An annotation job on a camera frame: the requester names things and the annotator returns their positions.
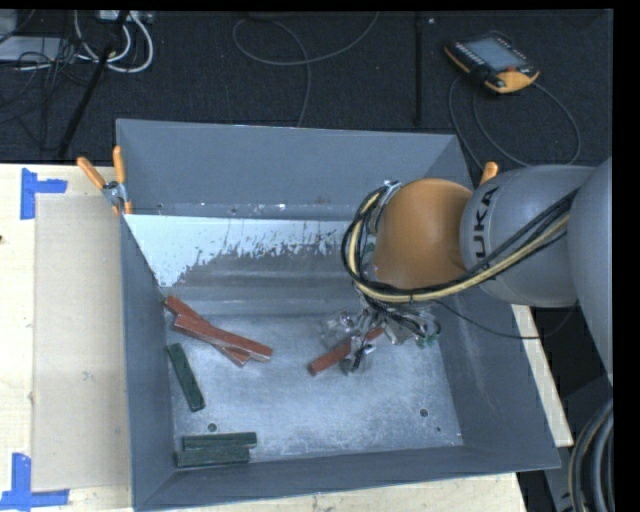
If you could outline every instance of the bin floor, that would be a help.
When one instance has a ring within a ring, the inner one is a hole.
[[[213,347],[171,329],[182,343],[206,407],[188,408],[170,365],[176,448],[183,435],[254,431],[253,462],[454,446],[462,436],[438,343],[392,345],[383,335],[364,371],[336,365],[312,377],[307,365],[330,347],[325,316],[207,317],[216,326],[273,348],[268,363],[239,368]]]

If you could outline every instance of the black carpet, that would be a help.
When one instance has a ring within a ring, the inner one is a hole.
[[[21,19],[29,12],[22,10]],[[107,25],[97,23],[94,12],[80,11],[78,19],[85,40],[99,51]],[[84,155],[110,165],[118,118],[453,133],[452,111],[476,178],[477,162],[487,160],[507,170],[522,163],[597,166],[611,156],[612,10],[425,11],[417,18],[413,11],[248,14],[155,11],[147,25],[151,66],[136,74],[104,73],[63,159],[60,142],[95,66],[77,61],[36,72],[0,63],[0,162],[73,163]],[[127,64],[140,65],[148,49],[129,26],[135,61]],[[238,43],[261,59],[300,61],[306,54],[318,60],[308,66],[258,62],[237,47],[234,27]],[[368,27],[357,44],[339,52]],[[488,31],[508,36],[541,69],[536,83],[543,89],[497,95],[458,80],[450,90],[461,73],[446,58],[444,42]],[[36,10],[19,33],[71,35],[73,11]],[[479,122],[515,160],[492,144]],[[565,312],[535,313],[539,328],[552,330]],[[561,396],[602,372],[576,315],[545,340]],[[576,359],[580,351],[585,355]],[[523,492],[535,510],[552,510],[541,504],[550,503],[540,496],[544,485],[527,481],[538,477],[521,475]]]

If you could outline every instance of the yellow device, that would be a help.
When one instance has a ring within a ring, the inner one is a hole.
[[[469,78],[500,94],[524,89],[540,74],[540,70],[506,37],[494,33],[464,41],[448,41],[444,52]]]

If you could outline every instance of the dark green block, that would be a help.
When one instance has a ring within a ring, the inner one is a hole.
[[[198,386],[196,377],[191,370],[191,366],[189,365],[187,355],[184,353],[182,345],[180,345],[180,343],[169,345],[167,347],[167,352],[169,352],[169,357],[171,358],[173,368],[178,375],[180,386],[182,387],[184,396],[189,403],[189,408],[193,412],[204,409],[204,397],[200,392],[200,387]]]
[[[176,452],[176,464],[179,468],[246,464],[247,462],[249,462],[249,448],[246,446],[218,446],[216,448]]]
[[[258,437],[255,432],[232,432],[228,434],[207,434],[202,436],[184,436],[183,450],[199,450],[224,446],[246,446],[255,448]]]

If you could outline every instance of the brown wooden stick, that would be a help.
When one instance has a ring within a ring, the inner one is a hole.
[[[164,305],[167,307],[169,311],[171,311],[174,315],[186,315],[191,318],[195,318],[198,320],[203,320],[206,322],[204,318],[202,318],[198,313],[196,313],[191,307],[181,301],[175,295],[169,295],[165,301]],[[251,356],[248,352],[235,348],[224,348],[220,346],[214,345],[224,356],[230,359],[237,366],[244,366],[244,364],[251,359]]]
[[[345,341],[344,343],[341,343],[340,345],[335,347],[333,350],[327,352],[326,354],[320,356],[318,359],[310,363],[307,369],[309,370],[309,373],[315,377],[320,372],[323,372],[327,368],[330,368],[342,361],[350,353],[351,341]]]
[[[233,348],[246,351],[251,359],[268,362],[273,354],[273,349],[243,336],[214,327],[206,320],[193,318],[187,315],[178,315],[173,328],[214,346]]]

